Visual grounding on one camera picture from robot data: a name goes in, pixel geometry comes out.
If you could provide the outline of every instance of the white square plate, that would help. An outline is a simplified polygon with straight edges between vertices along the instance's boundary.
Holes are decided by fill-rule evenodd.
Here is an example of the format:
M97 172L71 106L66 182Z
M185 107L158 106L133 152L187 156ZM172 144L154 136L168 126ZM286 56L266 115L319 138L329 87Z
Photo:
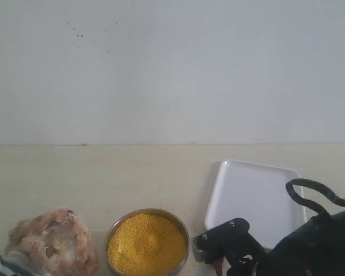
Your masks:
M270 250L306 221L305 208L288 195L285 184L300 178L296 171L262 164L222 162L205 217L207 230L241 217L250 234ZM302 187L295 187L303 196Z

